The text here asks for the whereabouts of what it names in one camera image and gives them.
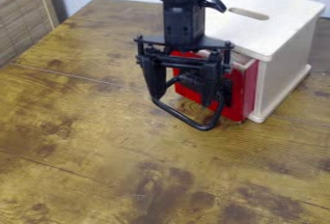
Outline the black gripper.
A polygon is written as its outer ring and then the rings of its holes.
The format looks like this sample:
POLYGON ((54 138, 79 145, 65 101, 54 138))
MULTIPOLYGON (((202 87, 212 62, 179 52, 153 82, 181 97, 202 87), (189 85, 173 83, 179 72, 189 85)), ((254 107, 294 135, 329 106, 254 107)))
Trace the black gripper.
POLYGON ((224 4, 165 4, 165 34, 139 36, 137 63, 142 67, 149 92, 161 99, 166 94, 166 68, 197 70, 202 68, 202 106, 208 107, 220 89, 224 70, 230 68, 230 42, 205 35, 205 9, 224 13, 224 4), (174 51, 189 53, 210 50, 209 58, 198 63, 171 56, 174 51))

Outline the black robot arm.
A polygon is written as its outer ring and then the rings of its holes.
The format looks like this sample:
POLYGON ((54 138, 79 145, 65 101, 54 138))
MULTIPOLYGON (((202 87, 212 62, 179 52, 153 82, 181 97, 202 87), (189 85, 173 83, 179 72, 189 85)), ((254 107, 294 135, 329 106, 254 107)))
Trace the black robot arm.
POLYGON ((205 35, 205 10, 224 13, 221 0, 162 0, 165 34, 135 38, 137 63, 142 67, 149 92, 159 107, 171 84, 187 84, 202 95, 202 105, 221 98, 222 76, 230 68, 230 42, 205 35))

